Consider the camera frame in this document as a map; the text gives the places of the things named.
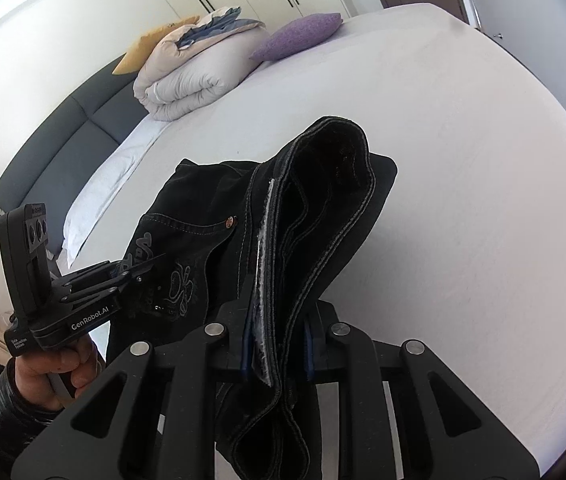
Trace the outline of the person's left hand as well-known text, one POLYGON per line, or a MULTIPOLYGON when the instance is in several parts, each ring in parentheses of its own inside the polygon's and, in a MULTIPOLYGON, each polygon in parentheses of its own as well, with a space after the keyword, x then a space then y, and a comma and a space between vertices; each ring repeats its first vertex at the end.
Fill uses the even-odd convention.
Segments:
POLYGON ((100 374, 99 355, 89 335, 60 350, 25 353, 15 359, 16 388, 29 403, 57 412, 64 404, 48 376, 68 374, 76 396, 81 396, 100 374))

